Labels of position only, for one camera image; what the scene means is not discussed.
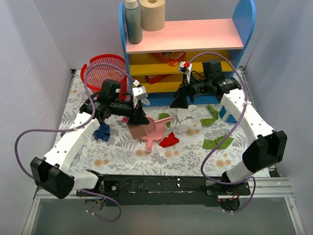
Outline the white paper under shelf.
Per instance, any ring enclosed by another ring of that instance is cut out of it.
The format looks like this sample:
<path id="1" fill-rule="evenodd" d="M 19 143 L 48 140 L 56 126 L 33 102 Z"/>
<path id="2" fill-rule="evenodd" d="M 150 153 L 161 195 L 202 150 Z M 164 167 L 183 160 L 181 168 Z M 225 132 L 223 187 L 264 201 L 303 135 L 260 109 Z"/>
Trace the white paper under shelf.
<path id="1" fill-rule="evenodd" d="M 150 106 L 150 101 L 147 98 L 141 99 L 141 103 L 147 106 Z"/>

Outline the pink dustpan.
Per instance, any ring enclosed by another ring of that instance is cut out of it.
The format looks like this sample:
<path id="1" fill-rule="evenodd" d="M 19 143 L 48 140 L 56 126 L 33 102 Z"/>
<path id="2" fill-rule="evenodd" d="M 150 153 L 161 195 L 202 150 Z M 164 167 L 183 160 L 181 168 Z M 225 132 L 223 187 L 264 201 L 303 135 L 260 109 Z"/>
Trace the pink dustpan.
<path id="1" fill-rule="evenodd" d="M 142 141 L 146 142 L 146 152 L 151 153 L 153 148 L 153 142 L 159 142 L 162 140 L 165 134 L 166 124 L 161 124 L 156 127 L 156 131 L 150 136 L 141 137 Z"/>

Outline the blue wooden shelf unit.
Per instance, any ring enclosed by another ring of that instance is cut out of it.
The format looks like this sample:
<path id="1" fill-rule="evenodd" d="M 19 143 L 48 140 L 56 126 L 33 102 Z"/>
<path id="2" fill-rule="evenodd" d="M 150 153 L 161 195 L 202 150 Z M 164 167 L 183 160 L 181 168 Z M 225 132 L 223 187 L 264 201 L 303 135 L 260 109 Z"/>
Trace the blue wooden shelf unit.
<path id="1" fill-rule="evenodd" d="M 201 52 L 213 51 L 225 56 L 238 67 L 254 31 L 255 3 L 241 0 L 233 16 L 228 19 L 167 21 L 158 31 L 142 31 L 143 39 L 138 44 L 128 41 L 125 22 L 125 4 L 119 5 L 119 29 L 125 64 L 130 75 L 146 87 L 151 106 L 168 106 L 182 80 L 177 66 L 171 67 L 158 60 L 156 52 L 186 52 L 186 60 Z M 145 75 L 165 74 L 167 77 L 150 85 L 144 82 Z"/>

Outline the beige paper roll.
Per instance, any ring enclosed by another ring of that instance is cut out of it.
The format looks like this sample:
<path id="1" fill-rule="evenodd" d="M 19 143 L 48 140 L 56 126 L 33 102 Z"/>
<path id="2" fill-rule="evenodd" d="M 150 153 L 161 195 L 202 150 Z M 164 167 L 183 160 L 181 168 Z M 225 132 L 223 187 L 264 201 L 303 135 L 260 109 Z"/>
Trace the beige paper roll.
<path id="1" fill-rule="evenodd" d="M 165 26 L 165 0 L 140 0 L 142 28 L 158 31 Z"/>

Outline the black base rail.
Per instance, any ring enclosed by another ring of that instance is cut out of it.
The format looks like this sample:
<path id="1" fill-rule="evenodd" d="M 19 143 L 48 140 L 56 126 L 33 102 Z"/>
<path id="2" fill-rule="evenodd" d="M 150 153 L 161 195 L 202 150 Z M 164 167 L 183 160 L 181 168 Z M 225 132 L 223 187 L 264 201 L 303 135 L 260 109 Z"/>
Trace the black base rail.
<path id="1" fill-rule="evenodd" d="M 217 207 L 218 197 L 250 195 L 248 183 L 221 185 L 201 176 L 103 175 L 94 189 L 77 196 L 103 194 L 122 206 L 205 205 Z"/>

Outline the red box lower shelf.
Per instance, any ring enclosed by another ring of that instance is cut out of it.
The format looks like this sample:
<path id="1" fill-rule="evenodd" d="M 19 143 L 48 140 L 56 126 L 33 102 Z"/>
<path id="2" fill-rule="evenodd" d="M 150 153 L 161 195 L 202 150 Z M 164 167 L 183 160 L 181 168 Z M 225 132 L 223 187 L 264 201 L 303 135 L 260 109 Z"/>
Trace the red box lower shelf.
<path id="1" fill-rule="evenodd" d="M 169 76 L 168 74 L 146 75 L 145 80 L 147 83 L 152 85 L 154 83 L 161 81 L 162 79 L 164 79 L 168 76 Z"/>

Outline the pink hand brush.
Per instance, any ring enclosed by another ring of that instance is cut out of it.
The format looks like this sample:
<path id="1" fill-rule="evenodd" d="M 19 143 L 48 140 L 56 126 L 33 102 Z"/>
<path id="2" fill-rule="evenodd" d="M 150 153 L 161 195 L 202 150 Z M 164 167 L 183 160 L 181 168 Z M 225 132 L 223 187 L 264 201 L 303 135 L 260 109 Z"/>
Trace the pink hand brush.
<path id="1" fill-rule="evenodd" d="M 154 120 L 152 117 L 147 116 L 147 119 L 149 121 L 149 124 L 128 126 L 129 132 L 133 139 L 150 136 L 156 131 L 158 125 L 166 124 L 167 122 L 172 121 L 173 117 L 169 116 L 160 120 Z"/>

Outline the blue paper scrap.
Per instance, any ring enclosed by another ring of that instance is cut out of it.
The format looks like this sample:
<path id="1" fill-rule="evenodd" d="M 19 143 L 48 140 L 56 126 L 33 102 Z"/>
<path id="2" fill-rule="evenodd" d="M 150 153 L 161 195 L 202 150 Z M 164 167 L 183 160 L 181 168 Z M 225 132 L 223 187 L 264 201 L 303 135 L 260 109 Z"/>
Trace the blue paper scrap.
<path id="1" fill-rule="evenodd" d="M 99 128 L 94 131 L 93 136 L 95 140 L 101 139 L 102 141 L 108 142 L 110 138 L 110 126 L 105 122 L 101 123 Z"/>

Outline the red paper scrap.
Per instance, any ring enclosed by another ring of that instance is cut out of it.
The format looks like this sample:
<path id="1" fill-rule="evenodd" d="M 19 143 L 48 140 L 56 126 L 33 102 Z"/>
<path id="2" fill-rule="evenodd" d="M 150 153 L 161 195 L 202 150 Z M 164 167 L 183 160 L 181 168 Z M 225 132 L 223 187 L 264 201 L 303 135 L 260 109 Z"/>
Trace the red paper scrap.
<path id="1" fill-rule="evenodd" d="M 179 143 L 179 139 L 175 137 L 175 134 L 173 132 L 171 132 L 168 137 L 165 137 L 160 143 L 159 145 L 162 148 L 166 148 L 166 147 L 170 147 L 173 146 L 175 144 Z"/>

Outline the green paper scrap far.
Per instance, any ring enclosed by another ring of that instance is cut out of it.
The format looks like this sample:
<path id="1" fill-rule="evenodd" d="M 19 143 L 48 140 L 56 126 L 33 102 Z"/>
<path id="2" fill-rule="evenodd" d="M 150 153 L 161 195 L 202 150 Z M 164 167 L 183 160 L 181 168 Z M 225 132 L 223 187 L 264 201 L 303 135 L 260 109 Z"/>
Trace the green paper scrap far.
<path id="1" fill-rule="evenodd" d="M 168 118 L 170 117 L 170 115 L 168 113 L 160 113 L 158 115 L 158 119 L 164 119 L 164 118 Z M 169 128 L 171 126 L 171 121 L 166 123 L 166 127 Z"/>

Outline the red mesh waste basket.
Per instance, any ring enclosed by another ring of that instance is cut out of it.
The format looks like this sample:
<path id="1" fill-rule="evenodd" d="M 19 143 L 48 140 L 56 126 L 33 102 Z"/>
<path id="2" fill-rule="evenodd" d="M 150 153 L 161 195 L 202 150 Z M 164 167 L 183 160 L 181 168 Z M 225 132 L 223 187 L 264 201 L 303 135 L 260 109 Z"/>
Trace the red mesh waste basket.
<path id="1" fill-rule="evenodd" d="M 102 54 L 91 58 L 89 61 L 89 65 L 83 65 L 80 73 L 82 82 L 84 83 L 84 76 L 91 66 L 102 63 L 112 64 L 122 69 L 124 72 L 127 71 L 124 58 L 115 54 Z M 110 66 L 99 66 L 92 69 L 87 76 L 87 87 L 91 90 L 90 93 L 93 94 L 101 91 L 102 83 L 105 80 L 114 80 L 120 82 L 120 95 L 128 91 L 128 79 L 122 72 Z"/>

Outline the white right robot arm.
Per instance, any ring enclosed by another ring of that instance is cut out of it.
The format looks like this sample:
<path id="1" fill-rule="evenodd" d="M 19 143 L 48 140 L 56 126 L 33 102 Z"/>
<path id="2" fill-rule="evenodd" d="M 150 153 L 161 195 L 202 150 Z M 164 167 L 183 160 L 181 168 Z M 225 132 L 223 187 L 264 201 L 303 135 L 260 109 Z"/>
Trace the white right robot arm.
<path id="1" fill-rule="evenodd" d="M 226 194 L 234 194 L 239 184 L 254 173 L 282 161 L 287 143 L 284 131 L 275 131 L 248 103 L 244 89 L 233 77 L 223 75 L 221 62 L 212 60 L 202 63 L 204 77 L 196 79 L 192 75 L 192 65 L 181 62 L 178 70 L 183 80 L 174 95 L 171 108 L 187 109 L 197 95 L 215 96 L 223 106 L 222 117 L 231 115 L 236 126 L 244 131 L 249 146 L 242 160 L 222 175 L 221 188 Z"/>

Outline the orange snack box upper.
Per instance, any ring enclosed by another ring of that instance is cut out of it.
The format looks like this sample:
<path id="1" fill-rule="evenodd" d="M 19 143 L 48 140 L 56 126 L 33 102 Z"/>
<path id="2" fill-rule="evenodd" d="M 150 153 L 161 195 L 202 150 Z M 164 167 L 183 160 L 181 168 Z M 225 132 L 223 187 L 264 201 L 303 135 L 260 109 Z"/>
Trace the orange snack box upper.
<path id="1" fill-rule="evenodd" d="M 174 67 L 185 59 L 186 52 L 184 51 L 158 52 L 158 53 L 152 53 L 152 55 L 160 59 L 167 65 Z"/>

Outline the green paper scrap front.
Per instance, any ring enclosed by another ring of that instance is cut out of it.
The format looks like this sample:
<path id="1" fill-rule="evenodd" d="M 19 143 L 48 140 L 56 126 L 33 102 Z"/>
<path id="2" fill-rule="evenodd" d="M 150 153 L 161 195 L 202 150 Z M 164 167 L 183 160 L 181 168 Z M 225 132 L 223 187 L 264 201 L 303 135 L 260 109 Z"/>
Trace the green paper scrap front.
<path id="1" fill-rule="evenodd" d="M 214 149 L 222 140 L 224 136 L 217 137 L 214 140 L 204 140 L 202 144 L 203 149 L 209 149 L 212 150 Z M 232 137 L 228 137 L 220 146 L 218 149 L 227 149 L 229 145 L 233 142 Z"/>

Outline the grey green bottle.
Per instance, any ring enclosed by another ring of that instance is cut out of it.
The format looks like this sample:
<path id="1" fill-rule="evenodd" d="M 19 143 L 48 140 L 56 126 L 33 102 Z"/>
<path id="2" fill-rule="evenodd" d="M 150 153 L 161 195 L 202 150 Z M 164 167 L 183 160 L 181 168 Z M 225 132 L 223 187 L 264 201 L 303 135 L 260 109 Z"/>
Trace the grey green bottle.
<path id="1" fill-rule="evenodd" d="M 141 8 L 137 0 L 125 0 L 125 20 L 129 42 L 140 43 L 142 41 Z"/>

